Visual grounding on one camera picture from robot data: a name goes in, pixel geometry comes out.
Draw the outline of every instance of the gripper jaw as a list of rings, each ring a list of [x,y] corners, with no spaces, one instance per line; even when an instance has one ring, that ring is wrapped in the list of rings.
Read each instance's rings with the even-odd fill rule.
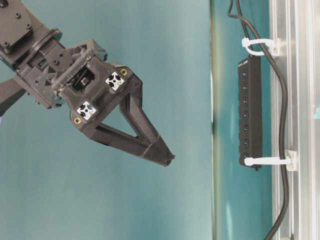
[[[168,166],[175,156],[142,109],[142,81],[128,67],[105,63],[97,56],[91,57],[86,66],[93,76],[99,76],[91,81],[91,86],[82,93],[73,94],[69,87],[61,91],[71,109],[72,124],[97,143]],[[136,136],[103,124],[116,107]]]
[[[0,83],[0,117],[27,92],[46,109],[70,108],[72,124],[89,139],[162,166],[175,156],[142,109],[142,81],[126,66],[106,63],[93,39],[71,48],[21,0],[1,0],[0,59],[16,76]],[[116,108],[136,136],[103,124]]]
[[[0,117],[25,93],[26,91],[13,78],[0,83]]]

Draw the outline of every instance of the brass screw insert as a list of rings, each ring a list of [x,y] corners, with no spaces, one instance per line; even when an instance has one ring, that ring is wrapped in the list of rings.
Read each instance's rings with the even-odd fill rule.
[[[77,124],[77,125],[79,125],[79,124],[81,123],[81,119],[78,118],[78,117],[75,118],[75,119],[74,119],[74,123]]]
[[[123,68],[123,69],[121,69],[121,74],[122,74],[123,76],[126,76],[126,75],[128,74],[128,71]]]

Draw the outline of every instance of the teal background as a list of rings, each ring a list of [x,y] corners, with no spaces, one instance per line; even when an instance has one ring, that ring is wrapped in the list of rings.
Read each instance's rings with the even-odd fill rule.
[[[269,1],[242,0],[243,15],[262,38],[269,36]],[[217,240],[262,240],[272,226],[271,168],[239,165],[238,63],[248,57],[228,0],[212,0],[214,88],[214,195]],[[263,155],[271,156],[270,67],[262,58]]]
[[[94,143],[66,105],[45,110],[24,96],[0,126],[0,239],[212,239],[209,1],[24,3],[66,47],[94,38],[135,71],[176,159],[164,168]],[[108,122],[129,131],[117,112]]]

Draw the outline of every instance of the black plastic housing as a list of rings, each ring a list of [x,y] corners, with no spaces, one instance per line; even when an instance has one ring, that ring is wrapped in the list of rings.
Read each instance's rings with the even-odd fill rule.
[[[246,166],[245,158],[262,157],[261,58],[250,56],[241,61],[238,65],[238,77],[239,161]],[[253,165],[251,168],[259,169],[261,165]]]

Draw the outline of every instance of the screw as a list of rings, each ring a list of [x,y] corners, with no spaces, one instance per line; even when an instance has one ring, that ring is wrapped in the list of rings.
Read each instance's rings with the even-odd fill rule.
[[[9,3],[7,0],[0,0],[0,8],[6,8],[9,6]]]

